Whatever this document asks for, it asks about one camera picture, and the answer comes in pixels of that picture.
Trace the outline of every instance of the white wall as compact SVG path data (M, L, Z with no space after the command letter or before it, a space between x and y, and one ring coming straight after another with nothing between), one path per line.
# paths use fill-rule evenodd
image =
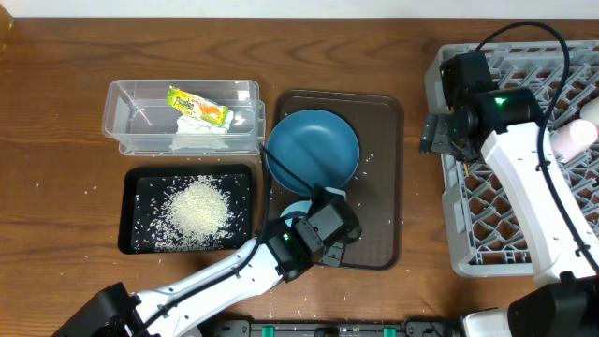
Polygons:
M0 0L13 17L599 19L599 0Z

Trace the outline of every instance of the brown tray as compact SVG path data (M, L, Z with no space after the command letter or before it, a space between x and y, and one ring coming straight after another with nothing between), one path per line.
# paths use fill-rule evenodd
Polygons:
M392 267L401 251L402 105L381 95L289 90L277 101L275 124L307 109L341 116L354 128L360 144L358 169L343 190L362 224L362 239L346 247L341 267L377 271ZM271 186L270 218L306 199L274 180Z

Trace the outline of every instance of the white cylindrical object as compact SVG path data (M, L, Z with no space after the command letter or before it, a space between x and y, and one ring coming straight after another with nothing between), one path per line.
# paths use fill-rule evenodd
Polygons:
M577 119L558 129L551 136L553 154L567 163L587 150L597 140L597 127L589 121Z
M580 118L593 123L599 130L599 98L595 98L580 108Z

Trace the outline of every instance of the clear plastic container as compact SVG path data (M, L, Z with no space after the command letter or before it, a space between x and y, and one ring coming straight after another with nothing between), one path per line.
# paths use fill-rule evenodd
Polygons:
M229 129L198 133L178 125L183 115L167 104L170 86L228 106ZM257 154L265 135L264 104L254 81L118 80L109 87L102 131L119 140L126 155Z

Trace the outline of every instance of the wooden table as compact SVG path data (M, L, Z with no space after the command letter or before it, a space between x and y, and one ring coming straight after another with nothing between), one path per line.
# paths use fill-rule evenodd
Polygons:
M118 79L256 80L269 126L275 99L291 88L379 93L403 104L397 266L313 268L230 313L399 321L506 306L529 293L532 278L465 279L452 271L439 157L417 150L427 113L424 73L435 53L447 43L480 41L507 23L18 19L0 63L0 334L49 335L105 286L122 281L129 291L152 289L230 254L126 256L117 249L125 173L186 159L125 157L102 135L107 89ZM549 23L567 39L599 38L597 21ZM533 28L500 38L549 39Z

